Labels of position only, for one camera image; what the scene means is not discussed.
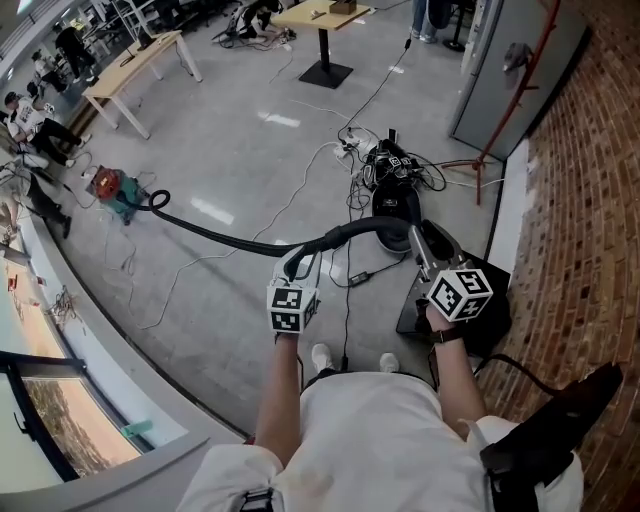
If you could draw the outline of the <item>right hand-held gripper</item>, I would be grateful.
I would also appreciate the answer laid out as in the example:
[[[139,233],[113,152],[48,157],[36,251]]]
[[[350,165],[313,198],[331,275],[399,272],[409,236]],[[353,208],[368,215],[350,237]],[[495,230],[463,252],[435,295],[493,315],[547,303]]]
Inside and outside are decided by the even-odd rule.
[[[440,270],[436,275],[436,259],[449,264],[466,261],[459,243],[439,224],[427,219],[422,221],[422,232],[411,226],[408,239],[421,279],[431,281],[426,300],[449,322],[478,317],[493,296],[484,272],[458,268]]]

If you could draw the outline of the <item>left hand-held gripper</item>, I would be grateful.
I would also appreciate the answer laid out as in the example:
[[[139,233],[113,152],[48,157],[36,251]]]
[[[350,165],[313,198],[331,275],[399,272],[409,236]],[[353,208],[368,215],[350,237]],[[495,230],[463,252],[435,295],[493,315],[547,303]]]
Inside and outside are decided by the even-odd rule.
[[[289,250],[274,266],[267,287],[267,318],[273,333],[303,333],[319,306],[323,255],[303,257],[303,246]]]

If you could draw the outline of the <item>person's right hand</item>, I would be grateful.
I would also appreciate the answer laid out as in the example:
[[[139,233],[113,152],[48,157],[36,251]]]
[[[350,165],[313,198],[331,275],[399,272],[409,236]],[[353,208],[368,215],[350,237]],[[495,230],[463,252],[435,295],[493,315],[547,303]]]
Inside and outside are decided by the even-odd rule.
[[[425,317],[432,332],[448,331],[454,327],[432,303],[426,306]]]

